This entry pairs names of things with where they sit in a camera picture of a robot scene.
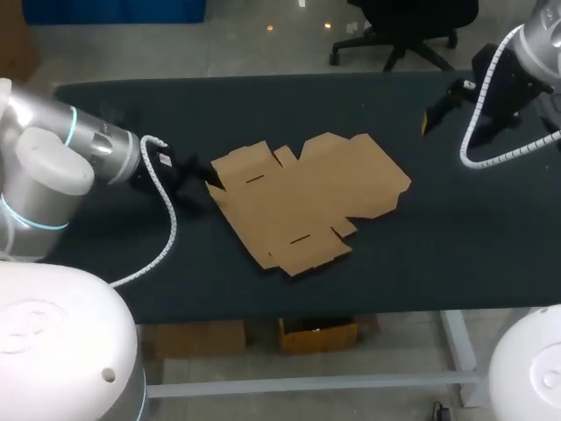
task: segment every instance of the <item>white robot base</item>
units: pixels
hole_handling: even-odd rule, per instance
[[[136,326],[77,269],[0,262],[0,420],[146,421]]]
[[[489,388],[501,421],[561,419],[561,305],[528,315],[505,334]]]

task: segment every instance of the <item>office chair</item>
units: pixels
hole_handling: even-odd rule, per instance
[[[394,46],[384,72],[391,72],[395,63],[414,51],[443,71],[454,68],[424,44],[427,39],[447,37],[449,48],[458,45],[456,29],[469,25],[479,13],[478,0],[349,0],[362,9],[372,26],[362,37],[333,44],[331,66],[338,66],[342,48],[355,46]]]

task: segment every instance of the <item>open cardboard box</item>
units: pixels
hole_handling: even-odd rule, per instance
[[[367,134],[325,133],[300,159],[265,141],[212,162],[225,190],[209,192],[263,268],[294,276],[349,253],[348,218],[376,218],[397,206],[411,180]]]

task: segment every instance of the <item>dark tabletop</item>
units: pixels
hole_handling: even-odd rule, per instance
[[[361,312],[537,306],[561,302],[561,154],[554,146],[484,171],[462,167],[458,147],[471,106],[422,139],[424,108],[468,74],[303,75],[130,81],[62,87],[59,99],[187,155],[213,160],[266,140],[298,154],[323,132],[369,133],[412,179],[397,210],[355,221],[353,252],[297,282],[264,271],[222,214],[180,212],[171,254],[118,291],[138,323]],[[473,154],[492,156],[544,135],[523,123]],[[204,196],[200,184],[194,194]],[[97,186],[51,262],[108,282],[163,247],[158,200],[127,185]]]

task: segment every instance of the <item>tiled floor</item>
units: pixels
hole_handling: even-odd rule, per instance
[[[498,41],[523,22],[532,0],[481,0],[474,23],[459,31],[458,49],[430,44],[456,68],[469,68],[487,42]],[[331,28],[324,24],[329,22]],[[106,79],[271,75],[380,71],[388,47],[341,53],[330,67],[333,42],[361,33],[365,20],[345,0],[210,0],[200,25],[108,25],[36,28],[43,65],[31,85],[50,91],[57,84]],[[407,54],[396,71],[433,67]],[[466,312],[475,349],[492,339],[504,311]],[[167,361],[165,382],[206,382],[267,377],[371,374],[445,370],[450,356],[440,324],[431,313],[380,315],[381,333],[346,353],[279,356],[273,338],[257,340],[247,353]],[[258,332],[269,332],[266,323]],[[452,387],[280,393],[200,397],[153,402],[154,421],[220,419],[427,420],[432,402],[455,408],[460,421],[490,421],[489,409],[462,410]]]

